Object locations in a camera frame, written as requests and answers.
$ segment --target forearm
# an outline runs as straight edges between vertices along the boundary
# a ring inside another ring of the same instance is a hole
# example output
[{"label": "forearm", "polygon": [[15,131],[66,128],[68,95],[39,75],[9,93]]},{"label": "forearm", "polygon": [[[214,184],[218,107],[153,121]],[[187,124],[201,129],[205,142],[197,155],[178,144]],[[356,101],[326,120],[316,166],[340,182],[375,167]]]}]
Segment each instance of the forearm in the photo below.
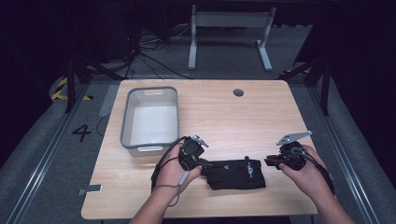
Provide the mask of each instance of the forearm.
[{"label": "forearm", "polygon": [[332,195],[317,197],[316,199],[313,199],[313,201],[318,209],[318,213],[323,224],[355,223]]},{"label": "forearm", "polygon": [[162,191],[156,189],[151,193],[130,222],[131,224],[162,223],[166,208],[173,200],[173,198],[169,197],[170,194],[168,192]]}]

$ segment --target hand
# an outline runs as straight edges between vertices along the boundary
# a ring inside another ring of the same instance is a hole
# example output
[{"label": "hand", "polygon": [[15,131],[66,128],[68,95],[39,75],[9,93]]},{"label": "hand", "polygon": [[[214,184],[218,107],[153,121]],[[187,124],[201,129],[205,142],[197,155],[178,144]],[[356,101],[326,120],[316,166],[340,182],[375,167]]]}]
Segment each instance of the hand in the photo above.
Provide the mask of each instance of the hand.
[{"label": "hand", "polygon": [[[161,168],[160,174],[157,178],[156,186],[170,185],[178,186],[178,182],[181,177],[185,174],[185,170],[181,167],[178,161],[178,153],[181,148],[181,144],[177,144],[164,158],[163,167]],[[160,190],[170,202],[190,184],[190,182],[201,174],[202,166],[197,166],[193,170],[190,170],[189,176],[182,186],[177,187],[158,187],[154,191]]]},{"label": "hand", "polygon": [[[312,147],[303,146],[303,149],[326,169],[323,160]],[[279,167],[283,173],[293,180],[297,187],[313,201],[325,195],[332,195],[323,175],[311,161],[306,161],[305,166],[300,171],[292,170],[283,163],[281,163]]]}]

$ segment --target person's right arm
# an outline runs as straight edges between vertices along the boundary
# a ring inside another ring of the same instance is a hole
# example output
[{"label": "person's right arm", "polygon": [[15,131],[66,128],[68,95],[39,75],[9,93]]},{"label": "person's right arm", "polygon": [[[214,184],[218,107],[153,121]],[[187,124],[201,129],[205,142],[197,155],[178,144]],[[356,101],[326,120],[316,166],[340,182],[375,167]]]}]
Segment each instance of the person's right arm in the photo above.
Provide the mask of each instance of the person's right arm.
[{"label": "person's right arm", "polygon": [[[326,168],[324,162],[312,147],[303,146],[303,148],[305,152]],[[283,163],[279,167],[314,202],[322,223],[355,223],[332,195],[323,175],[312,162],[307,161],[300,171],[294,171]]]}]

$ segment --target dark background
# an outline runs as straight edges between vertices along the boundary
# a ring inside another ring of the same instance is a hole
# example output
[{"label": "dark background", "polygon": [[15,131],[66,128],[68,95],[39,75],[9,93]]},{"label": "dark background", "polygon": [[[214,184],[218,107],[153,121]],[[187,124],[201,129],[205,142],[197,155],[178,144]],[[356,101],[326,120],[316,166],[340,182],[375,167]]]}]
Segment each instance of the dark background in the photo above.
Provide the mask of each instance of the dark background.
[{"label": "dark background", "polygon": [[[233,6],[222,9],[233,10]],[[2,1],[0,164],[51,105],[50,86],[64,75],[72,53],[99,63],[122,59],[138,50],[136,41],[142,29],[166,39],[170,28],[190,22],[190,14],[191,7],[181,5]],[[395,186],[393,15],[396,9],[389,1],[366,0],[326,10],[282,6],[277,8],[274,25],[315,24],[296,62],[320,57],[329,60],[332,78],[346,106]]]}]

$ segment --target black cloth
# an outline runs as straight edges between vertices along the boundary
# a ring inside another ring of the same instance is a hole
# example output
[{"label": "black cloth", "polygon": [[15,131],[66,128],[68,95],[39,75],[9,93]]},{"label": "black cloth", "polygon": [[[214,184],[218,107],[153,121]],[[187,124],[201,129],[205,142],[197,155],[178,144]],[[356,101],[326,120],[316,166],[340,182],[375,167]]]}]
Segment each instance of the black cloth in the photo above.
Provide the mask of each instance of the black cloth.
[{"label": "black cloth", "polygon": [[212,167],[201,172],[212,189],[261,189],[265,188],[262,163],[250,160],[210,161]]}]

